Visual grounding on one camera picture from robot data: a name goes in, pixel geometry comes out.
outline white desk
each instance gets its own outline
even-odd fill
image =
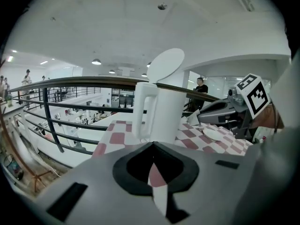
[[[12,121],[14,121],[15,128],[16,128],[19,136],[21,135],[21,133],[20,133],[18,125],[15,121],[16,120],[15,116],[18,115],[19,113],[21,114],[22,123],[25,127],[25,132],[27,134],[27,137],[29,138],[30,143],[31,143],[32,147],[34,148],[35,152],[38,152],[38,148],[37,148],[36,144],[32,144],[32,142],[31,142],[31,137],[30,137],[28,126],[27,126],[27,121],[25,120],[23,106],[18,103],[13,102],[13,105],[11,107],[8,107],[7,103],[3,103],[3,104],[1,104],[1,111],[2,111],[3,119],[8,121],[8,127],[9,127],[10,132],[13,132]]]

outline ceiling light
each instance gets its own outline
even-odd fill
[[[96,58],[92,61],[92,64],[101,65],[101,61],[98,58]]]

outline green plant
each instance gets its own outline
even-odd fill
[[[9,101],[9,100],[13,100],[13,96],[11,94],[8,94],[6,97],[5,97],[5,101]]]

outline man in black shirt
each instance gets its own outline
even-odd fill
[[[198,84],[198,86],[195,88],[195,91],[207,94],[208,86],[204,85],[203,78],[201,78],[201,77],[197,78],[197,84]],[[204,104],[203,100],[195,101],[195,105],[199,108],[199,110],[201,110],[201,108],[203,107],[203,104]]]

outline ceiling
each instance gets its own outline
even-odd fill
[[[158,9],[161,3],[166,10]],[[16,63],[39,68],[41,60],[55,58],[97,74],[106,74],[107,66],[131,67],[139,76],[164,50],[184,50],[200,27],[226,15],[273,10],[268,0],[33,0],[10,35],[6,55],[17,50]],[[102,66],[91,64],[95,58]]]

